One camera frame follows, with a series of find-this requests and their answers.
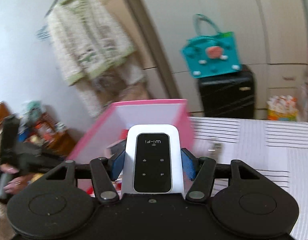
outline teal bag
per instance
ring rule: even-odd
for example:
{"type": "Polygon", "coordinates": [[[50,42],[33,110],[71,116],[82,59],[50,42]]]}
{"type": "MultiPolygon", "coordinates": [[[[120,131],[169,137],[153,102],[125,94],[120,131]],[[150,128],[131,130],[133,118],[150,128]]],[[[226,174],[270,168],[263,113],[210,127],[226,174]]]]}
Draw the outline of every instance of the teal bag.
{"type": "Polygon", "coordinates": [[[197,36],[188,40],[181,50],[194,78],[241,71],[233,32],[222,33],[215,23],[203,14],[194,15],[194,27],[197,36]],[[200,20],[208,22],[217,34],[201,35],[198,25],[200,20]]]}

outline pink flower decoration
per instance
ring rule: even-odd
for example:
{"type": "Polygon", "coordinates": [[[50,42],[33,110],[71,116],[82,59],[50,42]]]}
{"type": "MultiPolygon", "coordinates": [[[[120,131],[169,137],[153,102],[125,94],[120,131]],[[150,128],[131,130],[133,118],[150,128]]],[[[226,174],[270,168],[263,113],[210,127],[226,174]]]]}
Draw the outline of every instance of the pink flower decoration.
{"type": "Polygon", "coordinates": [[[209,58],[219,58],[223,55],[223,49],[219,46],[212,46],[205,49],[205,53],[209,58]]]}

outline metal screw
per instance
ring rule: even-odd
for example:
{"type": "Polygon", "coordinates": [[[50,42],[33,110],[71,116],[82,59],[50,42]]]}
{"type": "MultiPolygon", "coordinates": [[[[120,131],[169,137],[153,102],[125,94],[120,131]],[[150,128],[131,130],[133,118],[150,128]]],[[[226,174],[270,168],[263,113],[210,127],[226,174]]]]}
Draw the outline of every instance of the metal screw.
{"type": "Polygon", "coordinates": [[[104,200],[113,199],[116,197],[116,193],[113,191],[104,191],[101,193],[100,197],[104,200]]]}
{"type": "Polygon", "coordinates": [[[189,193],[189,197],[192,199],[202,199],[205,194],[201,191],[192,191],[189,193]]]}

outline white wifi device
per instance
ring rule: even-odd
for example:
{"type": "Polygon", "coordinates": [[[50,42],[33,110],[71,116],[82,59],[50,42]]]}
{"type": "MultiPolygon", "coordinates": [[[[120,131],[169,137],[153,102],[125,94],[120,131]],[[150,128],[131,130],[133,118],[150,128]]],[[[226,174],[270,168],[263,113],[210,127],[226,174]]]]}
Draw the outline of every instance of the white wifi device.
{"type": "Polygon", "coordinates": [[[139,124],[127,134],[121,192],[184,194],[178,130],[170,124],[139,124]]]}

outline blue gripper pad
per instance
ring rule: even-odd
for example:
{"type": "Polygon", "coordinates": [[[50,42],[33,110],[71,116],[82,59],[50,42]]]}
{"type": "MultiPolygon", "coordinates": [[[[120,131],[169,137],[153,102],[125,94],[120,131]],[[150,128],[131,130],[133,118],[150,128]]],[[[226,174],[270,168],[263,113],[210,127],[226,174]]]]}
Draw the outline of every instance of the blue gripper pad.
{"type": "Polygon", "coordinates": [[[182,166],[187,177],[194,181],[199,170],[198,159],[186,148],[181,149],[182,166]]]}
{"type": "Polygon", "coordinates": [[[111,181],[115,181],[118,179],[119,174],[124,167],[124,160],[125,160],[125,150],[123,150],[119,154],[114,154],[109,160],[108,164],[110,167],[110,179],[111,181]]]}

